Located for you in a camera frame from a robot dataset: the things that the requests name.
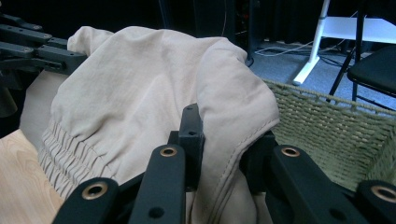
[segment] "floor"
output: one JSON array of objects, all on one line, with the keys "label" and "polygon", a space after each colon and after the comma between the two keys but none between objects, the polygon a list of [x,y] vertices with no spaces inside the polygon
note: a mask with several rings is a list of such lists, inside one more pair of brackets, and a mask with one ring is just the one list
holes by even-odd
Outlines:
[{"label": "floor", "polygon": [[[269,50],[274,50],[273,48],[282,48],[278,52],[271,52]],[[279,52],[284,52],[287,49],[297,49],[299,54],[279,54]],[[310,47],[303,47],[301,45],[284,44],[281,42],[263,42],[261,49],[266,49],[265,51],[260,51],[258,53],[265,54],[266,56],[259,55],[255,53],[252,55],[254,63],[250,66],[250,69],[258,77],[268,78],[271,80],[279,81],[282,83],[291,84],[293,79],[297,76],[299,71],[302,69],[304,64],[308,61]],[[319,54],[323,55],[324,58],[343,63],[346,55],[339,52],[336,49],[322,50]],[[324,93],[329,93],[335,78],[340,71],[339,65],[328,64],[328,60],[321,58],[317,65],[314,67],[308,78],[300,86],[305,89],[319,91]],[[396,109],[396,100],[394,98],[388,97],[387,95],[371,91],[364,87],[359,87],[358,93],[376,100],[378,103],[386,105],[390,108]],[[335,96],[351,100],[352,97],[352,82],[344,76]]]}]

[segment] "metal grommet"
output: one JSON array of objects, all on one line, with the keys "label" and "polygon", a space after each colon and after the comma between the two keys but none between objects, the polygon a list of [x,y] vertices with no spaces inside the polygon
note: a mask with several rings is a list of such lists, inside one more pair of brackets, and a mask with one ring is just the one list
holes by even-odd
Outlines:
[{"label": "metal grommet", "polygon": [[292,147],[284,147],[281,149],[282,153],[288,157],[299,157],[300,152]]},{"label": "metal grommet", "polygon": [[376,197],[384,201],[387,201],[389,203],[396,203],[396,191],[394,191],[393,189],[376,185],[371,187],[371,191]]},{"label": "metal grommet", "polygon": [[177,154],[177,150],[174,147],[163,148],[160,152],[163,157],[173,157]]},{"label": "metal grommet", "polygon": [[85,200],[93,200],[101,197],[107,192],[107,183],[100,181],[89,185],[82,191],[82,198]]}]

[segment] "chair leg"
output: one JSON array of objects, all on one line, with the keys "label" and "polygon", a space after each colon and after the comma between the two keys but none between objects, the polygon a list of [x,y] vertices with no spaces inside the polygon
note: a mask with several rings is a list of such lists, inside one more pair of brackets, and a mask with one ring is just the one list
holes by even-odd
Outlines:
[{"label": "chair leg", "polygon": [[332,84],[332,89],[330,90],[329,95],[334,95],[335,91],[337,91],[341,79],[343,78],[344,73],[347,71],[347,68],[349,67],[350,61],[352,60],[354,53],[355,53],[355,48],[353,48],[353,50],[350,51],[349,54],[346,56],[346,60],[344,61],[343,66],[341,67],[340,72],[338,73],[338,76],[334,81],[334,84]]},{"label": "chair leg", "polygon": [[357,96],[358,96],[358,84],[354,82],[352,87],[352,101],[356,101]]}]

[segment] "dark background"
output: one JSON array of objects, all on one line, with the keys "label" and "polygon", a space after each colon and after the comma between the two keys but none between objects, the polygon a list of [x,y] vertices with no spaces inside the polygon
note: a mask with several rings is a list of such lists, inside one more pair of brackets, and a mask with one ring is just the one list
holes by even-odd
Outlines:
[{"label": "dark background", "polygon": [[[329,15],[351,16],[359,0],[332,0]],[[225,36],[248,57],[264,38],[286,43],[314,39],[322,0],[2,0],[0,12],[42,25],[67,39],[81,26],[112,32],[128,26],[174,29],[197,36]],[[10,90],[19,111],[0,119],[0,137],[18,129],[25,89]]]}]

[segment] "white table leg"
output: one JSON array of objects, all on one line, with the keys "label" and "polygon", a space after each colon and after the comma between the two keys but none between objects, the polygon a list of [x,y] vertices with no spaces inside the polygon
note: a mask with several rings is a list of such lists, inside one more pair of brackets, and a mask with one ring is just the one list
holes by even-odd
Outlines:
[{"label": "white table leg", "polygon": [[319,48],[320,40],[323,35],[323,29],[324,29],[325,22],[326,22],[329,4],[330,4],[330,0],[324,0],[323,7],[320,12],[320,17],[318,20],[317,30],[315,32],[315,39],[314,39],[314,43],[313,43],[313,46],[311,49],[311,55],[309,56],[309,60],[305,64],[303,69],[300,71],[300,73],[297,75],[297,77],[293,80],[293,84],[296,86],[303,84],[305,79],[308,77],[309,73],[312,71],[312,69],[315,67],[315,65],[319,61],[318,48]]}]

